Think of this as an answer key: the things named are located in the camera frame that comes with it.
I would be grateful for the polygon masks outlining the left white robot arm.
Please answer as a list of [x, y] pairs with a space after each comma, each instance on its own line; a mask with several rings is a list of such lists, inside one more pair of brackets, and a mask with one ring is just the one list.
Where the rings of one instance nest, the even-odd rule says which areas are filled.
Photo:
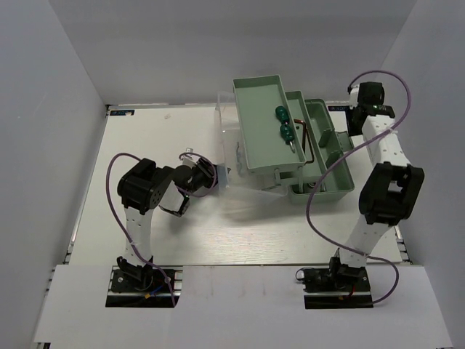
[[192, 198], [205, 196], [218, 183], [215, 164], [202, 157], [193, 161], [190, 153], [182, 157], [182, 164], [176, 168], [158, 167], [150, 159], [141, 159], [118, 183], [129, 239], [125, 255], [117, 259], [117, 264], [138, 290], [153, 283], [153, 268], [148, 263], [153, 261], [150, 234], [155, 209], [181, 217]]

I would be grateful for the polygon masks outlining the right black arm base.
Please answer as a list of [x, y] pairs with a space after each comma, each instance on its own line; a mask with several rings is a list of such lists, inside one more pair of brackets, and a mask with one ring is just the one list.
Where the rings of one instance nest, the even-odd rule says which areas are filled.
[[338, 257], [332, 257], [324, 268], [300, 268], [295, 278], [304, 285], [304, 307], [307, 310], [373, 307], [366, 268], [343, 265]]

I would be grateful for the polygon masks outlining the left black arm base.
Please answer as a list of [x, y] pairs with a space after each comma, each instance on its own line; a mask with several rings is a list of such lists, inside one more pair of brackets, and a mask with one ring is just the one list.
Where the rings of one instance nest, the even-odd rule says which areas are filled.
[[122, 256], [112, 267], [106, 308], [174, 308], [182, 291], [182, 269], [132, 265]]

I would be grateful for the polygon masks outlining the clear toolbox lid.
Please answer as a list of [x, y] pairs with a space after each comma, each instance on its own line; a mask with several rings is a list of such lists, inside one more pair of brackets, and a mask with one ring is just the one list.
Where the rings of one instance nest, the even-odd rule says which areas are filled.
[[217, 93], [215, 118], [221, 195], [250, 204], [267, 203], [285, 197], [288, 194], [287, 188], [277, 185], [272, 176], [249, 173], [235, 95], [232, 92]]

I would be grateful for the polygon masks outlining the large silver ratchet wrench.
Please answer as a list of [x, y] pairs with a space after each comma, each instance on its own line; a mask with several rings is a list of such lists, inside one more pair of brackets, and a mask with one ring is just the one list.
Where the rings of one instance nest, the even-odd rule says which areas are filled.
[[[317, 184], [316, 182], [305, 183], [304, 188], [306, 190], [311, 191], [316, 186], [316, 184]], [[327, 191], [326, 184], [323, 182], [319, 185], [318, 192], [326, 192], [326, 191]]]

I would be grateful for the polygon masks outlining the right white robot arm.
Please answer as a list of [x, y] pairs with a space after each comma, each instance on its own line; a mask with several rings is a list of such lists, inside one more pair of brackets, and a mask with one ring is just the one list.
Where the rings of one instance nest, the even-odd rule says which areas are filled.
[[394, 124], [395, 112], [384, 104], [381, 83], [349, 89], [349, 133], [376, 140], [367, 147], [373, 169], [360, 192], [360, 217], [345, 248], [331, 258], [328, 280], [335, 289], [346, 289], [362, 277], [368, 255], [392, 226], [411, 216], [419, 196], [424, 170], [407, 159]]

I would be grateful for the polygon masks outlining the green plastic toolbox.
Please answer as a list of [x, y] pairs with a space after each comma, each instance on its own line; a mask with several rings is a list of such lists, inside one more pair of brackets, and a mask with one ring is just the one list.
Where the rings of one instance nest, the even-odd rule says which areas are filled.
[[293, 204], [338, 201], [355, 189], [347, 163], [327, 170], [347, 149], [321, 99], [287, 92], [278, 75], [235, 79], [238, 122], [231, 174], [259, 195]]

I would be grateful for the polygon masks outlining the green stubby screwdriver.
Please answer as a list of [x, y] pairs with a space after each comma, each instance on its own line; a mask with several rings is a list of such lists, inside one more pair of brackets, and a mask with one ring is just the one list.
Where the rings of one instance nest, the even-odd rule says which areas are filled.
[[287, 109], [284, 106], [279, 105], [275, 109], [275, 115], [277, 116], [280, 123], [282, 123], [282, 124], [289, 124], [290, 123], [289, 113], [288, 113]]
[[281, 124], [280, 125], [280, 134], [286, 144], [291, 147], [291, 151], [293, 153], [296, 152], [296, 148], [294, 145], [294, 132], [289, 124]]

